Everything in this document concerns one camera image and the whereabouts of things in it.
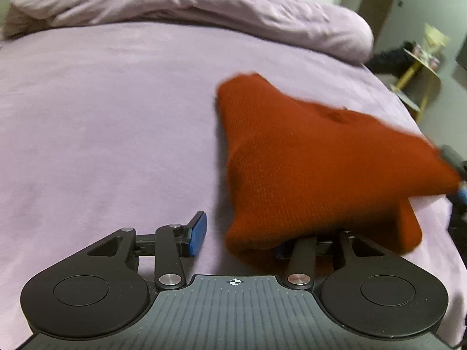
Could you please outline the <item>yellow-legged side table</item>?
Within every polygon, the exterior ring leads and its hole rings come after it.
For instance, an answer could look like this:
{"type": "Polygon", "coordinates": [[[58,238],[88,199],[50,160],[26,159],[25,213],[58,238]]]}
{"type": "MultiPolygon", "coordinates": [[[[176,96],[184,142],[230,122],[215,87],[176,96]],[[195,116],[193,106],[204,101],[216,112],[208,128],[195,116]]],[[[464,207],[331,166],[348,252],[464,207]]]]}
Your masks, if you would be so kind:
{"type": "Polygon", "coordinates": [[[405,105],[416,123],[419,123],[430,102],[432,89],[440,83],[440,77],[438,70],[430,70],[412,52],[408,54],[412,58],[412,65],[389,89],[405,105]]]}

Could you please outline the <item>cream flower bouquet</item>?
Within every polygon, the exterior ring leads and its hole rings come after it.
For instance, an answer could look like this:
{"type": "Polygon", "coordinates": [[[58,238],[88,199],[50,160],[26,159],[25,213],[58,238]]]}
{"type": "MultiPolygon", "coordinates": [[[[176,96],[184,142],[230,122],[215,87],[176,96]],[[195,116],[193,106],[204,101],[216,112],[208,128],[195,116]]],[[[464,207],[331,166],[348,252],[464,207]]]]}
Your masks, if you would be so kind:
{"type": "Polygon", "coordinates": [[[450,37],[440,32],[436,27],[426,23],[424,25],[424,36],[422,49],[429,55],[438,55],[450,42],[450,37]]]}

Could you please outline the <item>red knitted garment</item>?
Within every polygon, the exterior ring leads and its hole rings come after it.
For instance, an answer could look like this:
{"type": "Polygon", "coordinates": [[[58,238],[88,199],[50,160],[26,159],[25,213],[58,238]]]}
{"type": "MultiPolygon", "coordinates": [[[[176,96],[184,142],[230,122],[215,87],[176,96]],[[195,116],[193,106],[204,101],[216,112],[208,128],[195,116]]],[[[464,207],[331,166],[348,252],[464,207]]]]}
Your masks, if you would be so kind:
{"type": "Polygon", "coordinates": [[[289,97],[257,73],[217,91],[233,221],[226,248],[267,267],[306,235],[353,231],[397,253],[422,240],[414,197],[457,191],[437,149],[357,111],[289,97]]]}

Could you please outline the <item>purple bed sheet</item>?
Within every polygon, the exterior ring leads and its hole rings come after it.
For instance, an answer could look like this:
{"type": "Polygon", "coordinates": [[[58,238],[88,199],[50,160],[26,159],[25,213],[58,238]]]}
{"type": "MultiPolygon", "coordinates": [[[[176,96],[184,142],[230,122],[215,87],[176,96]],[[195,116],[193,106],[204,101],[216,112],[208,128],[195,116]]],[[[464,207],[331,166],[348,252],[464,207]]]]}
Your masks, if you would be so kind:
{"type": "Polygon", "coordinates": [[[208,215],[188,274],[250,273],[225,248],[232,219],[216,89],[257,72],[284,93],[417,126],[367,69],[199,25],[127,22],[1,45],[1,347],[30,336],[27,281],[112,232],[208,215]]]}

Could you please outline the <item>rolled purple duvet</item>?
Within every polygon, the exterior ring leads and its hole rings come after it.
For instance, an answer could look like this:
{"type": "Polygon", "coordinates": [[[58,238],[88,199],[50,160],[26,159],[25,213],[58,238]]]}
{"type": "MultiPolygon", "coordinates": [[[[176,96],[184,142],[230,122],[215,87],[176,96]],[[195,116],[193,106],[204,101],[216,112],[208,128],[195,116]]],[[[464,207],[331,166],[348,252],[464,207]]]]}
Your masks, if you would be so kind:
{"type": "Polygon", "coordinates": [[[370,26],[356,12],[301,0],[10,0],[1,34],[139,20],[217,25],[355,65],[369,59],[374,44],[370,26]]]}

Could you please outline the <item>black clothes pile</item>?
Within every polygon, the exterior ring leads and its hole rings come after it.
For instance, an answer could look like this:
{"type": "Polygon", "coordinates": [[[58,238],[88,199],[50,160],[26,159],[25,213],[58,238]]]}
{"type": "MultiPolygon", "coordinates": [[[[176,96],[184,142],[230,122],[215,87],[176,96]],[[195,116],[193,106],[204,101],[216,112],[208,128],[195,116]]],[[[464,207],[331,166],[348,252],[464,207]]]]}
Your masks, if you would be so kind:
{"type": "Polygon", "coordinates": [[[415,42],[405,41],[399,48],[379,52],[365,63],[365,67],[373,74],[390,74],[400,78],[412,65],[408,52],[411,53],[415,45],[415,42]]]}

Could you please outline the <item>wall television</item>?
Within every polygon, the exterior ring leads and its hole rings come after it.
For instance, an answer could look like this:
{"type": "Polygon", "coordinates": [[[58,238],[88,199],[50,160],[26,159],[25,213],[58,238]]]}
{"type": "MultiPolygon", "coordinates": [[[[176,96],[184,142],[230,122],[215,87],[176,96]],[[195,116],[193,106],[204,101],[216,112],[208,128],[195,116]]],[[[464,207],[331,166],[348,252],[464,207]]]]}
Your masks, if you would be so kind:
{"type": "Polygon", "coordinates": [[[456,58],[456,71],[463,69],[467,70],[467,37],[464,39],[459,51],[457,52],[456,58]]]}

